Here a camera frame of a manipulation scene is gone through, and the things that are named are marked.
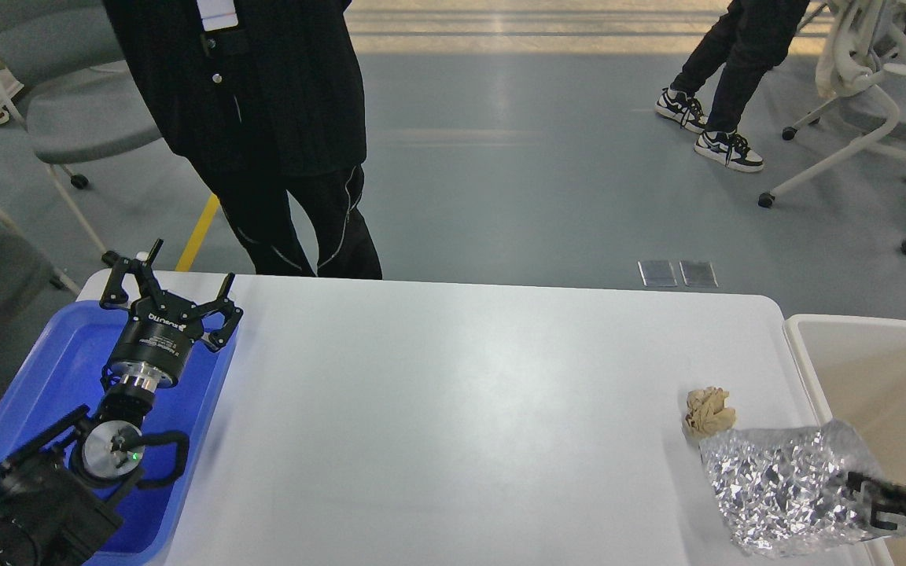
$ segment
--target person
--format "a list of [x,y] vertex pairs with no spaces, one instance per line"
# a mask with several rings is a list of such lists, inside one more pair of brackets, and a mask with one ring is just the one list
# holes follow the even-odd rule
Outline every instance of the person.
[[[787,57],[806,6],[808,0],[733,0],[662,90],[655,112],[698,134],[698,155],[733,171],[762,171],[764,159],[738,131],[740,118],[765,72]],[[706,115],[694,95],[722,64],[726,68]]]
[[[104,0],[170,149],[219,198],[257,273],[381,279],[357,208],[366,110],[350,0],[236,0],[237,25],[209,31],[202,2]],[[287,194],[316,232],[316,270]]]

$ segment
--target white table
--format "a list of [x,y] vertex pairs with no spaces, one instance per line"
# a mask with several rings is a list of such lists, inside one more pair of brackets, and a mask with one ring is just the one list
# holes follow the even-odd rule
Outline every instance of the white table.
[[[198,301],[222,282],[158,277]],[[771,300],[257,276],[234,300],[236,355],[155,564],[773,564],[730,544],[680,430],[710,384],[739,427],[817,424]]]

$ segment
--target person's leg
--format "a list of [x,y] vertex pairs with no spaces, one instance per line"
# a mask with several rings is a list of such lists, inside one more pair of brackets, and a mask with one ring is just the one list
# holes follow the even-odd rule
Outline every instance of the person's leg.
[[741,0],[736,42],[716,86],[712,112],[694,151],[734,171],[762,171],[764,159],[737,132],[761,78],[788,54],[808,0]]
[[195,171],[219,198],[234,236],[259,275],[313,276],[296,237],[286,196],[287,177],[269,171]]
[[314,177],[289,177],[288,187],[316,232],[318,276],[382,279],[380,258],[357,208],[363,196],[362,166]]
[[684,62],[680,74],[670,83],[670,89],[679,90],[693,97],[710,76],[726,62],[729,51],[736,42],[737,29],[743,16],[741,0],[733,0],[719,21],[702,37],[698,47]]
[[788,55],[808,0],[742,0],[736,42],[716,86],[706,130],[734,132],[761,78]]

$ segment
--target white lanyard badge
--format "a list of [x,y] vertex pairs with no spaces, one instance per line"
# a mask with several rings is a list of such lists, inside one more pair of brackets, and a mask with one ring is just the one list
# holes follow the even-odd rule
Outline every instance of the white lanyard badge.
[[233,0],[195,0],[201,14],[201,27],[205,31],[235,28],[240,24]]

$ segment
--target yellow floor line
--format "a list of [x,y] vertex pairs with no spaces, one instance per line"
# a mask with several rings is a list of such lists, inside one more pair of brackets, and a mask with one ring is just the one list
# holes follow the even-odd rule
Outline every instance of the yellow floor line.
[[198,250],[201,250],[201,243],[208,233],[208,227],[212,225],[212,219],[215,218],[217,209],[219,209],[219,198],[215,198],[215,194],[212,194],[208,197],[208,203],[205,203],[204,211],[201,211],[197,225],[194,225],[194,232],[187,239],[187,245],[184,246],[180,260],[177,261],[176,271],[190,271],[191,264],[194,263]]

